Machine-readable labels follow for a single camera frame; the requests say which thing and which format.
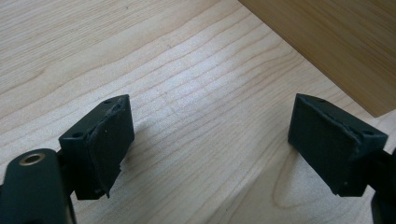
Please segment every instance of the wooden board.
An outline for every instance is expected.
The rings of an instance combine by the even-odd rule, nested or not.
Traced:
[[[78,223],[372,223],[287,143],[297,92],[389,134],[236,0],[0,2],[0,182],[23,152],[129,94],[135,141],[110,198]]]
[[[373,116],[396,108],[396,1],[240,2]]]

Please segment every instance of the black plastic bracket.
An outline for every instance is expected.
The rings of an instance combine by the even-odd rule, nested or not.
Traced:
[[[361,196],[367,185],[376,202],[396,214],[396,157],[383,150],[388,136],[331,103],[297,94],[289,130],[291,143],[334,194]],[[385,210],[373,210],[376,223]]]
[[[59,138],[58,153],[37,149],[9,163],[0,223],[76,223],[70,194],[109,196],[133,141],[129,96],[103,101]]]

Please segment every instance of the light wood surface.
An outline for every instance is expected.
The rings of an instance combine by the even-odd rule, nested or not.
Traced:
[[[235,1],[2,1],[0,178],[108,97],[131,96],[135,141],[79,223],[371,223],[371,189],[340,198],[287,143],[296,92],[389,134]]]

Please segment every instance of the screw hole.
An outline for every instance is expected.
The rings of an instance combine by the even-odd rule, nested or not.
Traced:
[[[367,130],[363,130],[362,132],[363,132],[364,134],[367,134],[367,135],[373,135],[373,134],[374,134],[373,132],[367,131]]]
[[[44,153],[30,154],[20,160],[20,165],[22,166],[33,165],[42,161],[45,157],[46,155]]]
[[[73,133],[72,137],[79,138],[82,136],[82,133]]]

